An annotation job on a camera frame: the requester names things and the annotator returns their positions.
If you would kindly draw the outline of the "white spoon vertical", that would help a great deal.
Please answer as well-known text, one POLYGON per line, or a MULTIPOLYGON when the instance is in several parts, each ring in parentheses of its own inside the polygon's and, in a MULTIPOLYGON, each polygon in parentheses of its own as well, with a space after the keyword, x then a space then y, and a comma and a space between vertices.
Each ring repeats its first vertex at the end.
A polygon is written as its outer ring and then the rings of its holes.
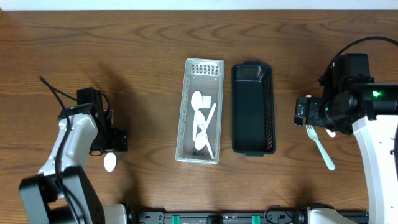
POLYGON ((115 153, 110 152, 105 155, 103 162, 105 170, 107 172, 112 172, 116 168, 118 158, 115 153))

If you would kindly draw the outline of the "pale green plastic fork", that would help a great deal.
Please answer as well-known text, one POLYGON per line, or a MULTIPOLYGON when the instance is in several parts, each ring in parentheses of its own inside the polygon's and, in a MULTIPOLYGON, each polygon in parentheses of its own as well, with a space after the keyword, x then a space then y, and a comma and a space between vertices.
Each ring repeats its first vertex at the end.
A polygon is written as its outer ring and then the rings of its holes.
POLYGON ((327 168, 329 170, 335 170, 335 164, 332 161, 331 157, 328 155, 328 153, 326 152, 325 148, 323 147, 323 145, 321 144, 319 138, 318 138, 318 134, 316 133, 315 129, 313 128, 313 126, 311 125, 306 125, 305 129, 307 131, 307 134, 309 136, 309 138, 311 140, 313 140, 315 142, 315 144, 317 145, 318 150, 320 151, 320 154, 327 166, 327 168))

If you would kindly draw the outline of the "black mesh plastic basket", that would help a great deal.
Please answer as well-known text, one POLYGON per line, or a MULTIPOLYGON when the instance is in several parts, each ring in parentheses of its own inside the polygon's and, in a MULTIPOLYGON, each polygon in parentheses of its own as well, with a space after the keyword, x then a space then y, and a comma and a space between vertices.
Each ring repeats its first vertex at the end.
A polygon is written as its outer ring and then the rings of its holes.
POLYGON ((272 69, 244 62, 231 69, 232 149, 262 157, 276 152, 272 69))

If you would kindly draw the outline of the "clear mesh plastic basket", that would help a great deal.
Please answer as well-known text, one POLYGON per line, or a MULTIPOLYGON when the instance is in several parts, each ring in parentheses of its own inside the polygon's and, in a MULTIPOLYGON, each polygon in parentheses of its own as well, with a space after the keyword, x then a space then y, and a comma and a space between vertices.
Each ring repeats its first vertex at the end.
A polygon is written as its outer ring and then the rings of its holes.
POLYGON ((217 164, 220 157, 224 61, 188 58, 175 159, 217 164))

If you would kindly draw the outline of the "white spoon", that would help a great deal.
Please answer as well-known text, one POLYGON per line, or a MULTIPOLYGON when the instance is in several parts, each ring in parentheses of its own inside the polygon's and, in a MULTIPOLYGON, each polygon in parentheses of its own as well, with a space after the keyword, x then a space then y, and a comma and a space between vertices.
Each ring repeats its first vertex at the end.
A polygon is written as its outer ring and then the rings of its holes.
POLYGON ((208 140, 208 134, 207 134, 207 129, 208 125, 210 124, 210 121, 213 117, 213 114, 216 109, 216 103, 213 103, 213 106, 211 107, 210 113, 208 115, 208 118, 205 119, 203 113, 201 111, 197 111, 195 113, 195 121, 197 123, 197 126, 201 129, 201 132, 197 134, 196 139, 195 139, 195 149, 196 150, 201 150, 205 146, 207 146, 209 152, 212 152, 210 142, 208 140))
POLYGON ((195 119, 195 115, 197 111, 201 108, 203 103, 202 100, 202 95, 199 91, 195 91, 191 97, 191 106, 194 110, 194 115, 193 115, 193 130, 192 130, 192 139, 193 141, 196 140, 196 135, 197 135, 197 122, 195 119))

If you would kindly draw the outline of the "white spoon horizontal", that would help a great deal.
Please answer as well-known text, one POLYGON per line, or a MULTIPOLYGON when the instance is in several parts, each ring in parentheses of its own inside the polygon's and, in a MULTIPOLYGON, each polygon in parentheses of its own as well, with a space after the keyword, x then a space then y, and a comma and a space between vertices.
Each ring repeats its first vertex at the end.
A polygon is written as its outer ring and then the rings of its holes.
POLYGON ((201 129, 201 132, 197 134, 196 140, 195 140, 195 149, 196 150, 201 150, 205 146, 208 149, 209 155, 211 156, 212 159, 215 158, 213 150, 211 148, 207 131, 206 131, 206 119, 201 111, 197 111, 195 115, 195 119, 197 122, 197 126, 201 129))

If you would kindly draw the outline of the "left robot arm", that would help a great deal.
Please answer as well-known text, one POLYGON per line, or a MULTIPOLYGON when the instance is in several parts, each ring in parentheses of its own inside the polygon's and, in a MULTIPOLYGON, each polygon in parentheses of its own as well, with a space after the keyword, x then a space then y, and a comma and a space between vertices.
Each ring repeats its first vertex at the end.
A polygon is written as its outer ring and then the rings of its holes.
POLYGON ((59 115, 59 133, 47 162, 25 178, 19 194, 29 223, 129 223, 123 204, 102 205, 85 167, 98 135, 96 106, 85 103, 59 115))

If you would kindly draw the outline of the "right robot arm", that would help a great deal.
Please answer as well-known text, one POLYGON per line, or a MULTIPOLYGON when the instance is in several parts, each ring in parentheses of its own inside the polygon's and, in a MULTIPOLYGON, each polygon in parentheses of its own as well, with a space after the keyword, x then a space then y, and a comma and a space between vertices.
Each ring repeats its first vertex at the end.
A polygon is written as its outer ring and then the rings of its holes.
POLYGON ((397 85, 353 84, 299 97, 294 125, 354 135, 363 160, 369 223, 397 223, 397 85))

